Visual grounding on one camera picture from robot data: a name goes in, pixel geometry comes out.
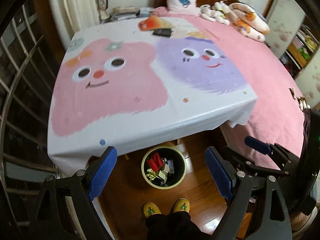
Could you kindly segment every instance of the wooden floor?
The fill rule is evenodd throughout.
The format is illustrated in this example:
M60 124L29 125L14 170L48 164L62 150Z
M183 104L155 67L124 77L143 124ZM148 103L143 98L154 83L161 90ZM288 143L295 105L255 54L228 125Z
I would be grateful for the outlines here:
M162 212L169 214L181 198L190 201L191 220L208 234L220 222L225 210L221 197L204 163L204 151L215 146L218 138L214 131L205 131L183 138L188 154L185 155L187 174L175 188L160 190L151 187L142 177L141 161L149 150L143 149L118 157L117 164L99 197L107 222L118 240L143 240L147 236L144 203L154 202Z

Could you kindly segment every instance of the metal screw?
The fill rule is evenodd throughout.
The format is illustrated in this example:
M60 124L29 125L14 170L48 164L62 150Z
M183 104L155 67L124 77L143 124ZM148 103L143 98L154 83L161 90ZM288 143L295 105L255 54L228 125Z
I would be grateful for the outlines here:
M268 179L271 181L271 182L276 182L276 178L274 176L269 176Z
M53 180L53 175L48 175L48 176L46 176L46 177L45 177L45 180L46 180L46 181L51 181L51 180Z
M76 172L76 175L77 175L78 177L81 177L81 176L83 176L84 174L85 174L85 170L79 170L79 171Z
M243 171L237 171L237 176L240 178L244 178L245 173Z

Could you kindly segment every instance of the blue gripper pad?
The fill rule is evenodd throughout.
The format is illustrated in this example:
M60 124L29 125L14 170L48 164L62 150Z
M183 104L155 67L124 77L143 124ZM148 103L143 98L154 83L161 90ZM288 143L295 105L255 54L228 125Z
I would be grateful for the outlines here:
M216 183L218 190L224 198L227 200L233 199L233 193L232 193L232 187L233 187L233 182L230 179L230 177L227 175L225 169L221 165L220 161L223 161L225 163L228 163L230 166L231 164L225 160L223 160L220 157L220 161L217 159L217 157L214 155L212 152L213 147L210 147L206 149L204 153L204 160L205 163L207 164L207 167L214 179L214 182Z
M100 196L117 162L117 150L115 148L108 147L104 154L101 156L101 158L104 157L104 159L89 181L88 198L90 199L90 201L92 201L95 197Z
M271 149L270 146L267 143L264 143L256 138L253 138L251 136L247 136L244 139L244 144L249 146L250 148L264 154L270 154L271 153Z

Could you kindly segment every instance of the black phone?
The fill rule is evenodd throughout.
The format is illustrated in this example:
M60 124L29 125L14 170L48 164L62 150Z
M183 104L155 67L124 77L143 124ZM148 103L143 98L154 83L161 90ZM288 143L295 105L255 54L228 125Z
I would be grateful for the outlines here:
M153 35L163 36L163 37L171 37L172 30L171 29L156 29L153 31Z

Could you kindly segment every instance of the cartoon nose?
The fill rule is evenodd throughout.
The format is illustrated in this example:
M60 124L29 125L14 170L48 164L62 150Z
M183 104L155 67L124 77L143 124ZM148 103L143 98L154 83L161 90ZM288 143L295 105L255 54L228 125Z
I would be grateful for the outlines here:
M205 59L205 60L210 60L210 57L207 56L207 55L202 55L201 57L202 57L203 59Z
M97 70L94 74L93 77L94 78L101 78L104 75L104 71L103 70Z

